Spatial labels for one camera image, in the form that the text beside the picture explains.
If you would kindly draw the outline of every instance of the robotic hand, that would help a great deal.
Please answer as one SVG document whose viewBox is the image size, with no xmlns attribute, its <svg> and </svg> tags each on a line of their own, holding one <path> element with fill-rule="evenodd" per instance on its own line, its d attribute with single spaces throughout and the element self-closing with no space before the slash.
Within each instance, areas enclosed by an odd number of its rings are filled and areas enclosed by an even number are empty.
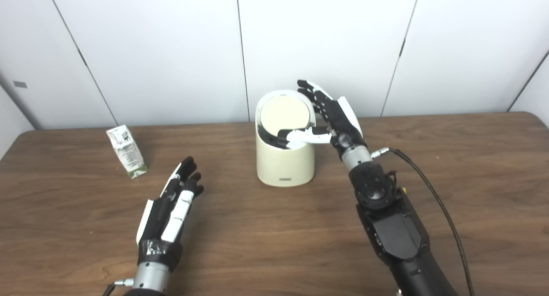
<svg viewBox="0 0 549 296">
<path fill-rule="evenodd" d="M 170 273 L 179 263 L 183 247 L 181 233 L 192 201 L 204 191 L 198 185 L 200 173 L 187 157 L 173 171 L 160 197 L 148 200 L 137 229 L 139 258 L 135 278 L 117 280 L 107 287 L 108 296 L 116 286 L 130 286 L 124 296 L 165 296 Z"/>
<path fill-rule="evenodd" d="M 433 258 L 429 235 L 395 171 L 385 173 L 373 158 L 389 148 L 369 153 L 359 122 L 347 99 L 332 99 L 310 81 L 298 81 L 328 124 L 326 128 L 280 130 L 279 143 L 289 148 L 303 143 L 331 143 L 349 171 L 358 201 L 359 218 L 378 257 L 389 267 L 404 296 L 457 296 Z"/>
</svg>

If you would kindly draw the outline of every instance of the wood grain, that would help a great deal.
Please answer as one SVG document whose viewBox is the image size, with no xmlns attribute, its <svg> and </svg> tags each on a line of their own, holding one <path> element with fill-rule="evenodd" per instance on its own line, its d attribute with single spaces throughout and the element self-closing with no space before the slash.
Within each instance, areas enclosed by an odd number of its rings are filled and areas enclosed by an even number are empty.
<svg viewBox="0 0 549 296">
<path fill-rule="evenodd" d="M 437 188 L 479 296 L 544 296 L 549 278 L 549 130 L 526 113 L 363 118 L 371 149 L 400 148 Z M 169 295 L 391 296 L 396 286 L 355 213 L 345 167 L 317 148 L 316 175 L 274 188 L 255 174 L 253 124 L 132 127 L 149 172 L 127 177 L 105 130 L 23 134 L 0 161 L 0 294 L 98 296 L 136 270 L 146 199 L 193 155 L 206 191 L 184 230 Z M 391 154 L 460 295 L 451 231 L 414 171 Z M 113 295 L 121 295 L 120 288 Z"/>
</svg>

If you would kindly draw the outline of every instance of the metal connector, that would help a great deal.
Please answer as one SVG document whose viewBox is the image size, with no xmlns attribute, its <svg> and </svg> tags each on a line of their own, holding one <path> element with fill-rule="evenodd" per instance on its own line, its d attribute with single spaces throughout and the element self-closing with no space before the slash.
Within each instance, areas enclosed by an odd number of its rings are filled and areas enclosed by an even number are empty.
<svg viewBox="0 0 549 296">
<path fill-rule="evenodd" d="M 382 149 L 379 149 L 378 151 L 374 151 L 373 153 L 370 153 L 370 156 L 372 159 L 376 159 L 377 157 L 381 157 L 382 154 L 389 152 L 389 147 L 385 147 Z"/>
<path fill-rule="evenodd" d="M 126 278 L 126 279 L 120 279 L 114 281 L 114 285 L 116 286 L 132 286 L 133 285 L 133 278 Z"/>
</svg>

